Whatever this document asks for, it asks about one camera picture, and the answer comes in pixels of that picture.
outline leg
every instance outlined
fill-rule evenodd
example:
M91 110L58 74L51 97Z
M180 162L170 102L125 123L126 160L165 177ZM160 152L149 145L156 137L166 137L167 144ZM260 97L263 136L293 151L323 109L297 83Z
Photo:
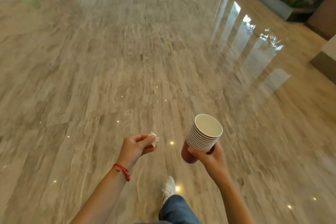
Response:
M159 220L172 224L201 224L183 197L172 195L159 212Z

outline sneaker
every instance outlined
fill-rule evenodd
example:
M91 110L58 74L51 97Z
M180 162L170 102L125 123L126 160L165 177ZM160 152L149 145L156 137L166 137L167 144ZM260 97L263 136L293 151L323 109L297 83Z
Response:
M163 189L163 199L161 207L164 205L166 200L175 194L175 182L173 177L169 176L166 180L166 184L164 185Z

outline hand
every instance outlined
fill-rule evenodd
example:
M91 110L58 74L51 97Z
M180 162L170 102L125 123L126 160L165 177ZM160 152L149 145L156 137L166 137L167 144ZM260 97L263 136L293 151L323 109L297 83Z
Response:
M151 145L155 141L155 136L148 134L137 134L124 139L121 146L117 163L132 170L137 160L144 154L152 152L155 148Z
M210 177L217 184L223 178L223 175L228 178L229 172L226 166L225 154L219 141L216 142L211 150L212 152L208 155L195 148L188 148L188 151L202 162Z

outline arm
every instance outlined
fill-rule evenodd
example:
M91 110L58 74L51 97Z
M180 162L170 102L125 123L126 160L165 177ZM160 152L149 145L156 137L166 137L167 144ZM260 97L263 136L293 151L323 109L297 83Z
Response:
M155 136L148 137L148 134L126 137L117 163L127 168L131 173L140 156L155 150L151 146L154 140ZM98 184L71 224L105 224L125 183L124 173L111 169Z
M254 224L250 211L244 204L229 175L220 143L215 144L210 155L191 147L188 148L188 151L203 163L208 174L219 188L229 224Z

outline red string bracelet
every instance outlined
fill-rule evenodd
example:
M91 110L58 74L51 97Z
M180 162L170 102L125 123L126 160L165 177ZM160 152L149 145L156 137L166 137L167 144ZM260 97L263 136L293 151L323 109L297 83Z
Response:
M128 174L129 171L128 171L126 168L124 168L122 165L115 163L115 164L113 165L112 168L114 168L117 172L123 171L126 180L127 180L128 182L131 180L131 178L130 178L130 176L129 176L129 174Z

